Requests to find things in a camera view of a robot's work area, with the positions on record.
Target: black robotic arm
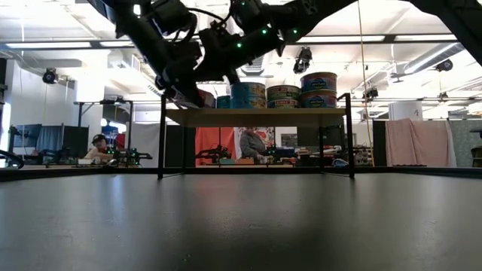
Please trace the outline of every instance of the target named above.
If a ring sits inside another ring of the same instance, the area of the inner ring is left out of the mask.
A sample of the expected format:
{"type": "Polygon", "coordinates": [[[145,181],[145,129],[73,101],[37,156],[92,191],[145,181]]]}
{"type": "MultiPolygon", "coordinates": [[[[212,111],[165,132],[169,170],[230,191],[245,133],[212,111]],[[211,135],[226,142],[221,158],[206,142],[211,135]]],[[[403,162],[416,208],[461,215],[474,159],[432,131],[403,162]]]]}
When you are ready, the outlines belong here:
{"type": "MultiPolygon", "coordinates": [[[[157,74],[156,83],[169,97],[181,93],[203,106],[197,81],[239,81],[236,69],[272,50],[281,56],[286,43],[307,35],[326,17],[352,4],[353,0],[294,0],[284,5],[266,5],[261,0],[231,0],[230,15],[244,31],[231,34],[226,19],[194,33],[197,17],[180,0],[89,0],[116,25],[117,37],[129,36],[157,74]],[[139,5],[141,15],[133,13],[139,5]],[[164,36],[184,31],[181,41],[164,36]],[[205,49],[203,61],[199,35],[205,49]]],[[[447,27],[482,64],[482,6],[477,0],[412,0],[420,10],[442,19],[447,27]]]]}

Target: person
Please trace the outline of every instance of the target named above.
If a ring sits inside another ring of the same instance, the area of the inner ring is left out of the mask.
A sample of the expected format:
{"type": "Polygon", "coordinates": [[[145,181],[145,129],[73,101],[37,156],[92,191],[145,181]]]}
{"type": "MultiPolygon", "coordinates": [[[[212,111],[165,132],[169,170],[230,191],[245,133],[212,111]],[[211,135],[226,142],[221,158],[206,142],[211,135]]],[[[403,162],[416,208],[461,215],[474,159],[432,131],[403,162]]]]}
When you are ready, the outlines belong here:
{"type": "Polygon", "coordinates": [[[101,162],[107,163],[112,159],[112,154],[104,154],[107,151],[107,138],[103,134],[98,134],[93,137],[92,145],[94,148],[90,149],[84,159],[99,158],[101,162]]]}
{"type": "Polygon", "coordinates": [[[246,130],[239,139],[239,146],[241,147],[241,154],[243,158],[253,158],[255,163],[260,163],[263,160],[263,153],[266,152],[261,137],[255,133],[253,127],[246,127],[246,130]]]}

